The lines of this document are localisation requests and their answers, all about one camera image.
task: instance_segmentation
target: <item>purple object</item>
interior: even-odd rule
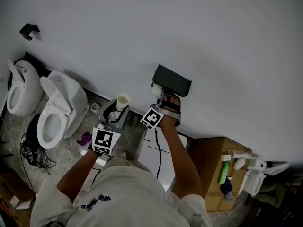
[[[89,132],[85,132],[82,135],[82,140],[77,140],[77,143],[81,146],[85,146],[87,143],[91,142],[93,139],[93,135]]]

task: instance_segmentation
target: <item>person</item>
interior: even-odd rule
[[[171,97],[169,101],[180,107],[178,99]],[[73,206],[98,158],[89,150],[57,186],[43,181],[33,207],[31,227],[211,227],[199,175],[175,124],[176,119],[166,115],[160,122],[183,193],[178,211],[166,205],[161,183],[145,166],[122,157],[113,157],[105,164],[88,194]]]

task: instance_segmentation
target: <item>toilet lid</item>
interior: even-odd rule
[[[16,80],[19,80],[22,83],[25,83],[23,77],[21,76],[20,72],[17,70],[17,68],[13,65],[13,63],[10,61],[10,59],[7,59],[8,66],[10,71],[13,73],[13,76]]]
[[[40,83],[45,93],[49,96],[48,102],[63,111],[66,115],[70,115],[71,106],[56,85],[46,77],[41,77]]]

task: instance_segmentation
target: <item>blue print on shirt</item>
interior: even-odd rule
[[[110,199],[110,197],[109,196],[103,196],[102,194],[97,198],[97,199],[95,199],[95,198],[92,198],[92,200],[89,202],[89,204],[88,205],[81,205],[81,208],[82,209],[87,209],[87,211],[91,211],[92,209],[93,209],[93,206],[94,205],[96,205],[96,203],[99,201],[99,200],[101,200],[101,201],[109,201],[109,200],[111,200]]]

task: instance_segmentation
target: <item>white t-shirt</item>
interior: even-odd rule
[[[183,197],[178,211],[165,203],[165,191],[152,173],[133,166],[113,166],[96,178],[77,206],[54,183],[44,180],[33,208],[31,227],[47,226],[51,221],[54,223],[48,226],[212,226],[199,195]]]

